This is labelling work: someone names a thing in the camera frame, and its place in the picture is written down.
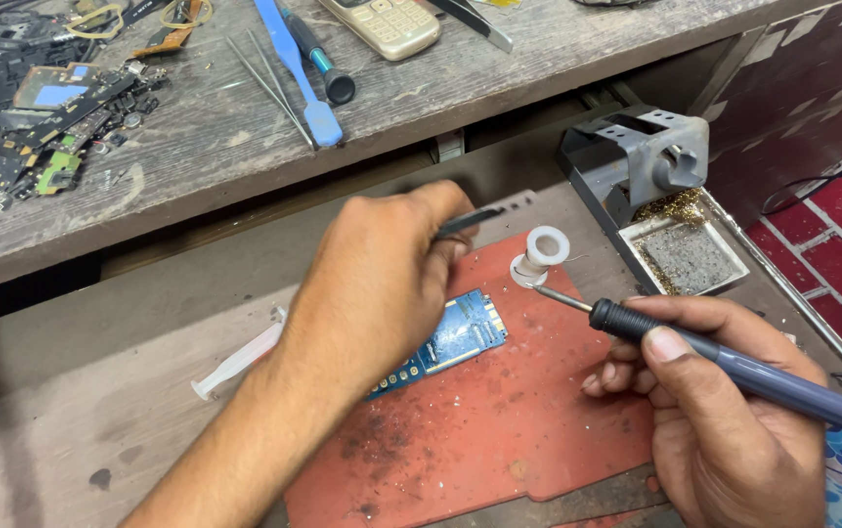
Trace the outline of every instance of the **soldering iron handle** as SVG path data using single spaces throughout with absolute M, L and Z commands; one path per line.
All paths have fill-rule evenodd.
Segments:
M 614 303 L 610 299 L 597 301 L 593 305 L 590 318 L 593 330 L 603 330 L 610 335 L 622 337 L 633 343 L 641 343 L 642 336 L 656 326 L 667 326 L 684 337 L 695 352 L 711 361 L 717 361 L 720 347 L 718 343 L 703 335 L 697 335 L 688 330 L 665 324 L 657 318 Z
M 742 389 L 842 428 L 842 395 L 733 351 L 703 335 L 665 324 L 610 299 L 601 299 L 593 306 L 590 324 L 594 330 L 603 330 L 634 343 L 641 342 L 647 331 L 667 326 L 680 334 L 695 352 L 717 363 Z
M 722 345 L 720 366 L 740 388 L 842 428 L 842 395 Z

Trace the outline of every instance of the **red heat-resistant mat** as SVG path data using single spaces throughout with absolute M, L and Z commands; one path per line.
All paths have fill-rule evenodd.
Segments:
M 650 460 L 648 400 L 580 392 L 606 335 L 509 277 L 526 236 L 466 256 L 448 287 L 448 298 L 490 294 L 506 343 L 357 405 L 286 491 L 291 526 L 418 526 L 547 500 Z M 558 266 L 545 284 L 579 296 Z

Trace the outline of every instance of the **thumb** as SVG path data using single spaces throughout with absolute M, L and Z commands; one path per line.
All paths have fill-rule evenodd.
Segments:
M 641 348 L 659 384 L 678 400 L 709 460 L 738 464 L 744 460 L 739 455 L 747 456 L 759 439 L 770 438 L 731 378 L 675 331 L 665 326 L 649 330 Z

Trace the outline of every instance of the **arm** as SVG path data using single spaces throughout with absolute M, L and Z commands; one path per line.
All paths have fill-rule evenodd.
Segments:
M 255 525 L 352 406 L 437 326 L 448 267 L 472 233 L 432 240 L 470 210 L 450 181 L 347 201 L 275 350 L 122 526 Z

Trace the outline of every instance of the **blue circuit board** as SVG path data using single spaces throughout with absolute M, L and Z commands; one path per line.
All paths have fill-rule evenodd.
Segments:
M 368 399 L 414 383 L 428 374 L 476 357 L 505 343 L 508 330 L 479 288 L 450 299 L 434 333 L 394 372 L 372 388 Z

